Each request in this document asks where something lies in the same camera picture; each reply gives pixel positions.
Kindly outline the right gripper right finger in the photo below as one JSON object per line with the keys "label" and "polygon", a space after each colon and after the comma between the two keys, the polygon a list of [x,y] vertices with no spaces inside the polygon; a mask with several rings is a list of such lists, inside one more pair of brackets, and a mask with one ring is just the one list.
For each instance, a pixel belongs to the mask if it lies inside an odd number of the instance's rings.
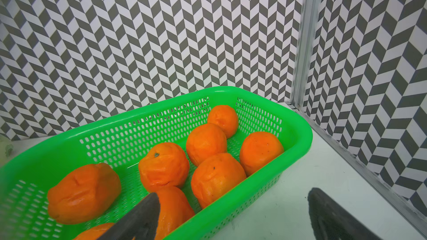
{"label": "right gripper right finger", "polygon": [[323,190],[308,194],[309,216],[317,240],[380,240]]}

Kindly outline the orange large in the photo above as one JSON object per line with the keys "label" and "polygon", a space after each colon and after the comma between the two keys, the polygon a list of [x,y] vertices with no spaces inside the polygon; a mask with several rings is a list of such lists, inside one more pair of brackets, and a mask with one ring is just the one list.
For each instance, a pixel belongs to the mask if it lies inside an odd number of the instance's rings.
{"label": "orange large", "polygon": [[61,224],[87,222],[106,212],[120,193],[120,178],[108,164],[88,164],[48,191],[48,214]]}

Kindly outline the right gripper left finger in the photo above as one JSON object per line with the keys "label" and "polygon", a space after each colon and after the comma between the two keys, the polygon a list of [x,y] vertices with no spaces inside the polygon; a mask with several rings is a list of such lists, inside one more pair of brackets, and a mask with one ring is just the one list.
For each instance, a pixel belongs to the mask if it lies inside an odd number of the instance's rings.
{"label": "right gripper left finger", "polygon": [[159,197],[150,193],[98,240],[154,240],[159,215]]}

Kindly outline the orange with stem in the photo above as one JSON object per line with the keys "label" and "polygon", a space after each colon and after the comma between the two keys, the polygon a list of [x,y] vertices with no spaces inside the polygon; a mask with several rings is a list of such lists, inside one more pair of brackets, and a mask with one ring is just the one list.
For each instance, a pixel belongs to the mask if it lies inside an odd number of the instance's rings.
{"label": "orange with stem", "polygon": [[138,168],[144,188],[156,192],[164,187],[181,188],[188,177],[190,164],[179,145],[165,142],[150,149]]}

